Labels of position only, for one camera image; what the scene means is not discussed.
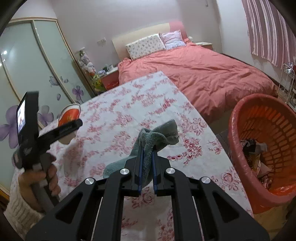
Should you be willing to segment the white knit sleeve forearm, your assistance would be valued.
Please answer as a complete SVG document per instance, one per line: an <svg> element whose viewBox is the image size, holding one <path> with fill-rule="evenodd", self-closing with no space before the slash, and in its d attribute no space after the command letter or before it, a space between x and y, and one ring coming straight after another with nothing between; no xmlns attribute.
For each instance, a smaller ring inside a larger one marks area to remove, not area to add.
<svg viewBox="0 0 296 241"><path fill-rule="evenodd" d="M45 176L43 171L17 171L13 176L10 200L4 216L22 240L43 217L41 206L33 194L32 185L38 184Z"/></svg>

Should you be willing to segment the person's left hand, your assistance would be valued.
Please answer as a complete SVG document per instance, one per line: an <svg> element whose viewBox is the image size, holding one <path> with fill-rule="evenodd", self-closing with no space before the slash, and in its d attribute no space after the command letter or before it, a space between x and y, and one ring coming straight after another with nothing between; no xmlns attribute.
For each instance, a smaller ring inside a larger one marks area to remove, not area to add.
<svg viewBox="0 0 296 241"><path fill-rule="evenodd" d="M57 168L52 164L56 158L44 153L41 161L48 166L46 171L26 170L18 177L18 185L22 198L32 209L48 213L59 202L61 188L58 185Z"/></svg>

